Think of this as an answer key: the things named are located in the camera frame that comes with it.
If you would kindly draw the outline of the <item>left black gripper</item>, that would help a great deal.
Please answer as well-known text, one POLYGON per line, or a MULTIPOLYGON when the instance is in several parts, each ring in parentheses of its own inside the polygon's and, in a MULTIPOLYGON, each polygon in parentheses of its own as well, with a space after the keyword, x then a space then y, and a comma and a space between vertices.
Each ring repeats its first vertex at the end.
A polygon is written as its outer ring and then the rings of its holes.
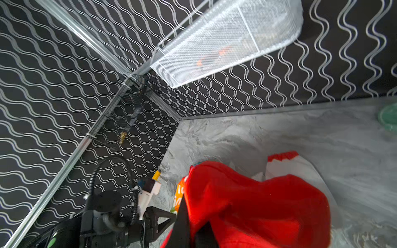
POLYGON ((143 219, 134 203, 130 216, 120 216, 121 194, 104 191, 88 196, 80 225, 80 248, 126 248, 139 243, 142 248, 156 241, 176 220, 176 215, 148 207, 143 219))

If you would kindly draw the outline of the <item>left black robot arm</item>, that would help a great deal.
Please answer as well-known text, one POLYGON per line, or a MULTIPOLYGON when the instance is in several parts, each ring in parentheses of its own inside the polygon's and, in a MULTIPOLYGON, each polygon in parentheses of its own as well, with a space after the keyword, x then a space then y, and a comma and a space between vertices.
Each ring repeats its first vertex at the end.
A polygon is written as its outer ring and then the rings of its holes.
POLYGON ((128 161, 122 156, 109 156, 100 161, 89 182, 88 196, 83 211, 69 218, 32 241, 27 248, 127 248, 139 243, 147 248, 176 220, 176 215, 149 206, 161 184, 153 178, 135 182, 128 161), (118 191, 95 193, 100 169, 111 160, 120 160, 127 167, 127 183, 131 192, 131 212, 121 216, 122 195, 118 191))

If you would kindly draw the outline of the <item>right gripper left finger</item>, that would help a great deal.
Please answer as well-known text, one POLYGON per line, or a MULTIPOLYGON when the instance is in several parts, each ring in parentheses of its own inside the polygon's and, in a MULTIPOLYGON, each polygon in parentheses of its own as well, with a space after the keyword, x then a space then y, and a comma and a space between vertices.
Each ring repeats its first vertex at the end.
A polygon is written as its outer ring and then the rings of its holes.
POLYGON ((173 229, 164 241, 165 248, 188 248, 189 247, 189 215, 188 208, 183 196, 178 210, 173 229))

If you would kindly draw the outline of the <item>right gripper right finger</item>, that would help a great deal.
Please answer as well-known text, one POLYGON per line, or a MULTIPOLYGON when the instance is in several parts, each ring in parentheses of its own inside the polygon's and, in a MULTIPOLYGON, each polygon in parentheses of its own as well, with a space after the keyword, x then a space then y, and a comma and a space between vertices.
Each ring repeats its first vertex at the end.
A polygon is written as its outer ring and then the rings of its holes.
POLYGON ((207 222, 194 237, 195 248, 219 248, 210 222, 207 222))

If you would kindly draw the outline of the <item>rainbow kids zip jacket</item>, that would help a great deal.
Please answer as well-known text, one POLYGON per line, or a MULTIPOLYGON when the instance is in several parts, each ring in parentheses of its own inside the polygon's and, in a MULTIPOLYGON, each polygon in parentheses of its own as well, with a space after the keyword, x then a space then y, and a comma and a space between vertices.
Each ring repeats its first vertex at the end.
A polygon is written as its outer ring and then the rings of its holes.
POLYGON ((189 168, 175 193, 189 215, 189 248, 210 222, 220 248, 328 248, 336 201, 315 166, 296 151, 268 157, 264 174, 244 176, 216 161, 189 168))

